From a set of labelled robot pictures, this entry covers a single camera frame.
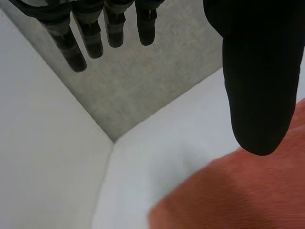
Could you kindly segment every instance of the concrete surface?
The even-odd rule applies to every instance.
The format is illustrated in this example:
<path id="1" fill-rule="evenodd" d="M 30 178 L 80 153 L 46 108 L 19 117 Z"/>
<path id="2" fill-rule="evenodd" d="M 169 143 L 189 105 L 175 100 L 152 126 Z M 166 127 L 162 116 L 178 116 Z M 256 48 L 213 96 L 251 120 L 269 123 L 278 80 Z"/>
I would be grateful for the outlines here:
<path id="1" fill-rule="evenodd" d="M 125 13 L 124 45 L 107 43 L 104 56 L 90 59 L 72 20 L 71 28 L 88 68 L 75 73 L 43 27 L 8 0 L 0 7 L 112 140 L 185 93 L 222 66 L 221 37 L 207 22 L 202 0 L 166 0 L 158 9 L 153 45 L 140 44 L 134 5 Z"/>

